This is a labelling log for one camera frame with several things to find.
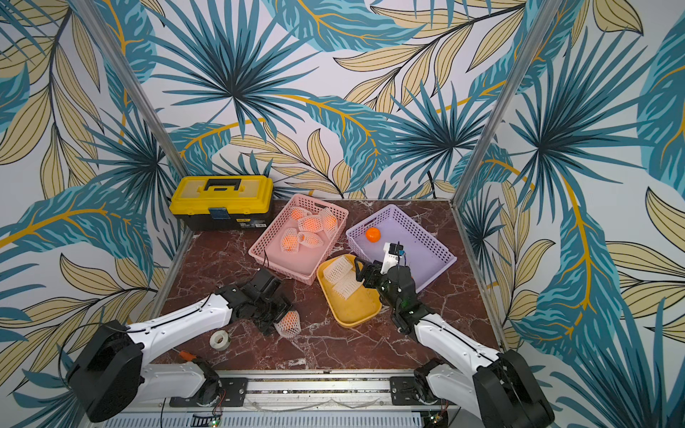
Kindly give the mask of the white foam net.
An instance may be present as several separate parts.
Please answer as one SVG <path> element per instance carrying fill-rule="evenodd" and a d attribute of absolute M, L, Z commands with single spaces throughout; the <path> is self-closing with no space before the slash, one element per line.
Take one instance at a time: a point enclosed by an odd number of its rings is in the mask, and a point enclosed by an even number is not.
<path fill-rule="evenodd" d="M 356 274 L 350 271 L 334 285 L 333 291 L 344 300 L 348 300 L 360 287 L 362 283 L 357 280 Z"/>
<path fill-rule="evenodd" d="M 331 285 L 338 285 L 352 271 L 353 266 L 346 256 L 340 256 L 331 260 L 324 269 L 323 276 Z"/>

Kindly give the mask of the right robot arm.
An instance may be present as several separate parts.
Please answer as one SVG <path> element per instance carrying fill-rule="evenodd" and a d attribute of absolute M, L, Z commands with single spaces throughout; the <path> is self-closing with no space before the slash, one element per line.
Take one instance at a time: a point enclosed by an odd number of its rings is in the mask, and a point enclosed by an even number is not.
<path fill-rule="evenodd" d="M 415 371 L 421 401 L 454 403 L 485 427 L 553 425 L 554 410 L 518 352 L 496 351 L 451 326 L 419 301 L 409 267 L 356 258 L 354 268 L 357 280 L 391 309 L 398 331 L 443 359 Z"/>

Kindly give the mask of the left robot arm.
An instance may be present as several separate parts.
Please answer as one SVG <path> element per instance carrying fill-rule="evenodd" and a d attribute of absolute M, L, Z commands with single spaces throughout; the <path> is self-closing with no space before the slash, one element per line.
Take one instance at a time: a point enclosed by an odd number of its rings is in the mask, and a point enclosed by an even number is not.
<path fill-rule="evenodd" d="M 281 279 L 258 270 L 242 285 L 223 285 L 200 301 L 167 315 L 124 326 L 101 324 L 66 375 L 66 383 L 92 423 L 105 422 L 129 405 L 155 399 L 190 399 L 218 408 L 228 394 L 212 365 L 199 357 L 160 365 L 167 351 L 241 320 L 263 335 L 276 330 L 292 309 Z"/>

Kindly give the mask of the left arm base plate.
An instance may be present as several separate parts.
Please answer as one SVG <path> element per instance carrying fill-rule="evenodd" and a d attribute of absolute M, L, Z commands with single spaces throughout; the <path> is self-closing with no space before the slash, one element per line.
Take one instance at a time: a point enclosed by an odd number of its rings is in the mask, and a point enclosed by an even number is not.
<path fill-rule="evenodd" d="M 173 397 L 171 408 L 241 408 L 247 392 L 246 377 L 221 377 L 210 386 L 203 385 L 189 398 Z"/>

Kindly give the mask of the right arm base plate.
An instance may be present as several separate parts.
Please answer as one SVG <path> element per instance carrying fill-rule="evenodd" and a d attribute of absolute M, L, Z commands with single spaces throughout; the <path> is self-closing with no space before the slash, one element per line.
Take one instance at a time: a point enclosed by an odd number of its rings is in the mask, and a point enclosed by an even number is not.
<path fill-rule="evenodd" d="M 394 406 L 437 406 L 439 404 L 458 405 L 452 383 L 445 378 L 434 376 L 431 379 L 415 376 L 392 376 L 390 394 Z"/>

